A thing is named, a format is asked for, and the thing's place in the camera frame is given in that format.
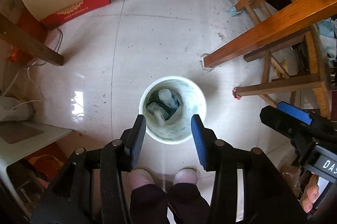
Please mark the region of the person right hand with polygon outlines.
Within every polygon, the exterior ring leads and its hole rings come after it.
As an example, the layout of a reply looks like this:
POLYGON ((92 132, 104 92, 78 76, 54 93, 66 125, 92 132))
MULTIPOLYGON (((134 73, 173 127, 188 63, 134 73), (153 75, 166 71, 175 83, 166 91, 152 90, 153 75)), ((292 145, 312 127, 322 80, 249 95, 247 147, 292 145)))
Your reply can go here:
POLYGON ((304 189, 304 193, 300 199, 300 204, 303 210, 308 213, 313 208, 313 204, 318 199, 319 187, 318 187, 318 176, 312 174, 308 185, 304 189))

